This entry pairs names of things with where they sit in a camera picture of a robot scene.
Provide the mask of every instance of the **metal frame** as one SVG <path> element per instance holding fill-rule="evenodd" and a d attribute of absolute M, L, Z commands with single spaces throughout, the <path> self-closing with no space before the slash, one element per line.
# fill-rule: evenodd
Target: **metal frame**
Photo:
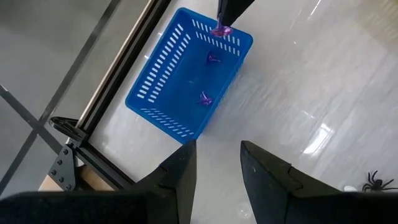
<path fill-rule="evenodd" d="M 71 150 L 77 158 L 96 172 L 113 189 L 127 189 L 135 183 L 105 158 L 88 140 L 170 2 L 171 0 L 150 0 L 148 2 L 78 121 L 69 118 L 51 119 L 50 124 L 55 129 L 70 137 L 56 162 L 59 161 L 59 157 L 64 156 L 62 155 L 64 150 Z M 75 129 L 71 129 L 71 124 L 75 125 Z M 53 170 L 50 170 L 49 176 L 64 190 L 79 189 L 81 188 L 79 183 L 82 183 L 82 180 L 78 175 L 75 175 L 76 164 L 73 166 L 66 168 L 73 170 L 72 174 L 69 175 L 74 176 L 76 186 L 72 189 L 66 189 L 64 186 L 68 184 L 60 183 L 59 177 L 52 174 Z"/>

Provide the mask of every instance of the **basket slot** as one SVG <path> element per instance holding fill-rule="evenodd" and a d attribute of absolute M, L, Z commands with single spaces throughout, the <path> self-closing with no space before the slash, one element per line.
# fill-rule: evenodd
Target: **basket slot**
<path fill-rule="evenodd" d="M 146 75 L 141 88 L 138 89 L 137 97 L 155 103 L 162 89 L 165 88 L 169 76 L 177 68 L 190 40 L 191 37 L 184 33 L 184 28 L 180 24 L 176 24 L 158 56 L 154 56 L 156 60 L 153 62 L 150 72 Z"/>
<path fill-rule="evenodd" d="M 237 56 L 241 55 L 239 49 L 241 46 L 241 40 L 238 37 L 235 37 L 234 33 L 226 37 L 218 38 L 210 34 L 210 31 L 212 30 L 210 25 L 204 24 L 195 19 L 192 19 L 192 24 L 194 28 L 196 28 L 195 34 L 198 39 L 208 42 L 209 44 L 219 47 L 231 54 Z"/>
<path fill-rule="evenodd" d="M 175 134 L 178 134 L 182 138 L 194 135 L 194 132 L 190 131 L 186 126 L 172 119 L 170 116 L 164 114 L 163 112 L 161 112 L 161 110 L 158 110 L 157 108 L 141 108 L 141 110 L 146 116 L 153 118 L 155 122 L 173 131 Z"/>

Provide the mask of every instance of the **black metal bracket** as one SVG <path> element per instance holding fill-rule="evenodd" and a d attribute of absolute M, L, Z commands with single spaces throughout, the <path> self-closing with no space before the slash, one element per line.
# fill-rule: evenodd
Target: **black metal bracket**
<path fill-rule="evenodd" d="M 49 176 L 66 191 L 76 188 L 75 155 L 73 150 L 65 145 L 50 169 Z"/>
<path fill-rule="evenodd" d="M 72 138 L 76 142 L 81 143 L 84 140 L 86 133 L 76 128 L 77 122 L 77 119 L 56 116 L 50 119 L 49 124 L 62 134 Z"/>

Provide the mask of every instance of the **purple object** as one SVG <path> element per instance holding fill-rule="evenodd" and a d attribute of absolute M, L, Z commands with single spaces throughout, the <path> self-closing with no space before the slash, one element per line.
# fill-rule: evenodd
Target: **purple object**
<path fill-rule="evenodd" d="M 200 94 L 200 101 L 199 101 L 199 104 L 208 106 L 208 105 L 210 105 L 212 102 L 213 102 L 213 99 L 207 97 L 207 96 L 205 95 L 205 92 L 202 91 L 201 94 Z"/>
<path fill-rule="evenodd" d="M 207 54 L 207 62 L 221 62 L 218 57 L 211 51 Z"/>
<path fill-rule="evenodd" d="M 232 33 L 232 28 L 229 26 L 224 26 L 220 23 L 220 19 L 218 19 L 216 28 L 210 31 L 211 34 L 215 35 L 216 37 L 225 37 Z"/>

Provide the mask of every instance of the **toy spider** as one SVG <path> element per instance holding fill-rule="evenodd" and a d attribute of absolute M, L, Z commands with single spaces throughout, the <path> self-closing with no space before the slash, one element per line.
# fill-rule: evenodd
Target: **toy spider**
<path fill-rule="evenodd" d="M 200 101 L 198 102 L 201 105 L 210 105 L 213 102 L 212 98 L 209 98 L 205 95 L 205 92 L 202 91 L 200 94 Z"/>
<path fill-rule="evenodd" d="M 367 189 L 370 189 L 371 191 L 382 191 L 382 190 L 392 190 L 392 189 L 398 189 L 398 188 L 385 188 L 387 185 L 389 185 L 391 182 L 394 181 L 394 179 L 388 181 L 386 184 L 383 184 L 383 181 L 380 179 L 374 180 L 374 176 L 377 174 L 377 170 L 373 173 L 372 178 L 371 178 L 371 173 L 368 172 L 368 181 L 369 183 L 366 183 L 362 187 L 362 191 L 366 192 Z"/>

